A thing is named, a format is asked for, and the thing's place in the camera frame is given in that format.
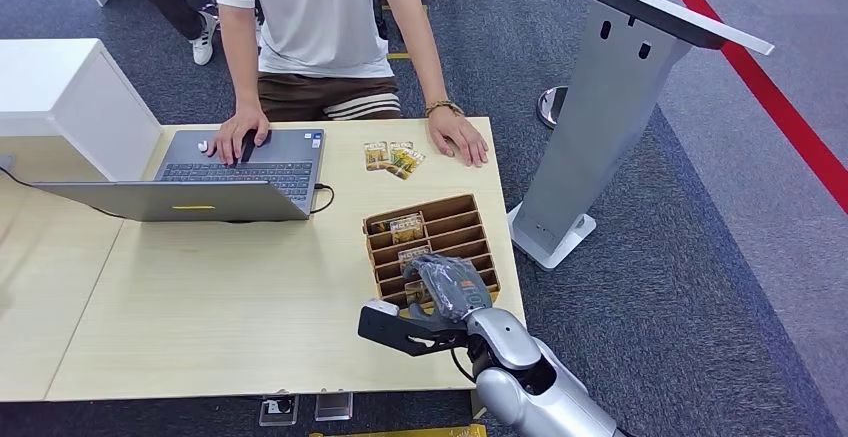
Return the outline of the person's right hand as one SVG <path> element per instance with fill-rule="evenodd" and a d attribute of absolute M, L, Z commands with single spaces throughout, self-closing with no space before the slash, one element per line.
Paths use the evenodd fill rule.
<path fill-rule="evenodd" d="M 205 155 L 217 157 L 227 165 L 236 164 L 243 154 L 244 144 L 261 146 L 270 130 L 270 122 L 258 103 L 237 104 L 234 115 L 221 124 L 207 143 Z"/>

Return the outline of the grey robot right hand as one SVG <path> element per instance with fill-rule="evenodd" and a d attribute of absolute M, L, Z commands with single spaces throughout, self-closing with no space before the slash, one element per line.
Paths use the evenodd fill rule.
<path fill-rule="evenodd" d="M 442 254 L 420 255 L 403 270 L 405 278 L 414 274 L 423 282 L 435 310 L 428 314 L 420 300 L 410 301 L 408 312 L 413 319 L 456 323 L 477 310 L 493 307 L 480 273 L 466 259 Z"/>

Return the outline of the person's left hand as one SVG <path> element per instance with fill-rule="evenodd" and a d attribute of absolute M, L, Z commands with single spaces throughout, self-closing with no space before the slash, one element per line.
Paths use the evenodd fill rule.
<path fill-rule="evenodd" d="M 488 145 L 478 130 L 461 113 L 438 107 L 427 114 L 427 127 L 434 146 L 445 156 L 456 157 L 467 167 L 488 162 Z"/>

